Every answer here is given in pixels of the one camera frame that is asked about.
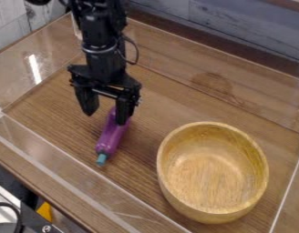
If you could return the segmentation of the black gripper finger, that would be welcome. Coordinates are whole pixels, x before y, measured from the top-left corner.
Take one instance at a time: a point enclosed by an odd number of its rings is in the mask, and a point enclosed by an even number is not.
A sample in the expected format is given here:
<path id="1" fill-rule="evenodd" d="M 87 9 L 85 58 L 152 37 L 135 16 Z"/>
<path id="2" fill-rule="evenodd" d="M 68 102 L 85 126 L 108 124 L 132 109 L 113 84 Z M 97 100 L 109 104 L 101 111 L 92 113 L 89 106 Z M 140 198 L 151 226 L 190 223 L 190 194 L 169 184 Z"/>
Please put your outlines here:
<path id="1" fill-rule="evenodd" d="M 74 95 L 87 116 L 92 116 L 100 107 L 99 95 L 89 87 L 74 87 Z"/>
<path id="2" fill-rule="evenodd" d="M 136 100 L 133 96 L 120 96 L 116 100 L 116 123 L 120 126 L 127 124 L 129 117 L 133 114 Z"/>

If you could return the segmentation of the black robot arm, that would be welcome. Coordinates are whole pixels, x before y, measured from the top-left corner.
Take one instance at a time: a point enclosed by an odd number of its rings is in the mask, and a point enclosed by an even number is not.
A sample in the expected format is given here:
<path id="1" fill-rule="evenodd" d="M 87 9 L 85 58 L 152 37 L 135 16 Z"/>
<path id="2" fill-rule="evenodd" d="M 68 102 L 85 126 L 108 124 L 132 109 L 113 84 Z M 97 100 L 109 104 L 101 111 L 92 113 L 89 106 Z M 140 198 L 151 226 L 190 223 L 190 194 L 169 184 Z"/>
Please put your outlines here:
<path id="1" fill-rule="evenodd" d="M 129 76 L 127 66 L 137 64 L 127 58 L 125 44 L 133 41 L 124 34 L 128 25 L 121 0 L 58 0 L 70 11 L 80 30 L 84 65 L 69 65 L 70 86 L 87 115 L 100 107 L 100 96 L 116 101 L 116 123 L 123 126 L 140 102 L 141 83 Z"/>

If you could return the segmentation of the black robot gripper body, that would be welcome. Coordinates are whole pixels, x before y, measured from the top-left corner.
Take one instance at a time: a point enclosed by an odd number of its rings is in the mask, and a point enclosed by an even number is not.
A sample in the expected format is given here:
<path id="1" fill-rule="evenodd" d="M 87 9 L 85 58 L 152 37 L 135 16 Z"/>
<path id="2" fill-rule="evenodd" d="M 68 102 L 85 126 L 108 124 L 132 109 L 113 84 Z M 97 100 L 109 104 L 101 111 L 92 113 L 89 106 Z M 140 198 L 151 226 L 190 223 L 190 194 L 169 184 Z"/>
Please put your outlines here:
<path id="1" fill-rule="evenodd" d="M 136 62 L 128 61 L 125 46 L 83 46 L 81 49 L 87 63 L 68 66 L 70 85 L 89 87 L 97 95 L 115 100 L 120 96 L 133 96 L 137 106 L 141 83 L 127 72 L 127 65 L 135 65 Z"/>

